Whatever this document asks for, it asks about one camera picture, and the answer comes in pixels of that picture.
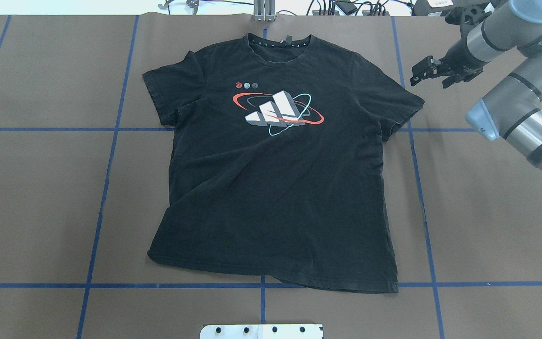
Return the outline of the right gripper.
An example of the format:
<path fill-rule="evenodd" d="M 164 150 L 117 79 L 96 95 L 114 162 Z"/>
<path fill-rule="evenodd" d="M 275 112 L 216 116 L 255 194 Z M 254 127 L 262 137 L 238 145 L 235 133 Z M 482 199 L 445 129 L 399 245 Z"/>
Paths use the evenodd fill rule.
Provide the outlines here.
<path fill-rule="evenodd" d="M 468 83 L 482 72 L 483 62 L 473 56 L 467 45 L 453 45 L 443 58 L 426 56 L 415 64 L 412 67 L 411 86 L 425 79 L 445 76 L 442 86 L 446 89 L 461 81 Z"/>

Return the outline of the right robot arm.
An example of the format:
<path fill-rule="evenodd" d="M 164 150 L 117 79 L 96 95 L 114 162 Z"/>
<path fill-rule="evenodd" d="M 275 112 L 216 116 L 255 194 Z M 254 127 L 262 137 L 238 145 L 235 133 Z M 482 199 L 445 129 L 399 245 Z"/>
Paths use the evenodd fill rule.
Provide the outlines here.
<path fill-rule="evenodd" d="M 542 0 L 499 0 L 451 9 L 445 21 L 461 39 L 443 58 L 426 56 L 412 67 L 411 86 L 443 77 L 442 86 L 469 82 L 489 62 L 516 48 L 525 60 L 466 113 L 466 121 L 489 141 L 501 137 L 542 171 Z"/>

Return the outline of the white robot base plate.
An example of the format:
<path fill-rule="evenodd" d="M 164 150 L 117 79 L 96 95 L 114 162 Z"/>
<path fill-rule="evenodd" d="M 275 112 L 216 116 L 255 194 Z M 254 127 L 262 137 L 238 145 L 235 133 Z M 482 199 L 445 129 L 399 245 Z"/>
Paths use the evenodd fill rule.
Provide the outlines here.
<path fill-rule="evenodd" d="M 321 324 L 213 324 L 200 331 L 200 339 L 324 339 Z"/>

